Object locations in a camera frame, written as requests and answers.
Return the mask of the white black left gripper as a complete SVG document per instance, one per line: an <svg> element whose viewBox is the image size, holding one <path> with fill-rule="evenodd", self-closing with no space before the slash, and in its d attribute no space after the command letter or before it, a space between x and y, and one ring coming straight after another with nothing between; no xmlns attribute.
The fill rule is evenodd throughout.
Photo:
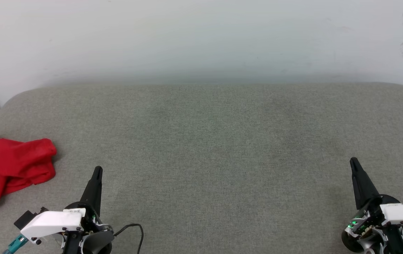
<svg viewBox="0 0 403 254"><path fill-rule="evenodd" d="M53 236L61 243L62 254L111 254L113 228L102 223L103 169L96 166L80 201L62 211L37 215L21 231L30 242L39 245L42 238Z"/></svg>

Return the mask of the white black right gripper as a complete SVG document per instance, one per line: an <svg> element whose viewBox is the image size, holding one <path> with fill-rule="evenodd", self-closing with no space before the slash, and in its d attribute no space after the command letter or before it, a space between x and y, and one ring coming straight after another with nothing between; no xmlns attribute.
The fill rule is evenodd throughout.
<svg viewBox="0 0 403 254"><path fill-rule="evenodd" d="M403 204L380 195L358 158L349 162L358 212L342 232L342 243L354 253L403 254Z"/></svg>

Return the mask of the red white basketball jersey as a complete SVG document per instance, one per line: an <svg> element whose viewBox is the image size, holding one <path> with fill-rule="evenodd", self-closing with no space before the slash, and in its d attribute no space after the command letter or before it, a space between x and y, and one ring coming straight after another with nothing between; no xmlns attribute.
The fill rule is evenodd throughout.
<svg viewBox="0 0 403 254"><path fill-rule="evenodd" d="M20 142L0 138L0 199L31 185L51 180L56 147L44 138Z"/></svg>

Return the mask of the grey fabric sofa cushion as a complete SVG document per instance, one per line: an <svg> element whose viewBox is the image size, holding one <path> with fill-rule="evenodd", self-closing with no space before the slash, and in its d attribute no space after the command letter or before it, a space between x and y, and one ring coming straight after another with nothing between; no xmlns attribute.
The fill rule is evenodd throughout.
<svg viewBox="0 0 403 254"><path fill-rule="evenodd" d="M0 137L50 139L56 176L0 201L14 221L79 201L103 168L101 220L139 223L140 254L351 254L349 160L403 202L403 86L137 85L27 91Z"/></svg>

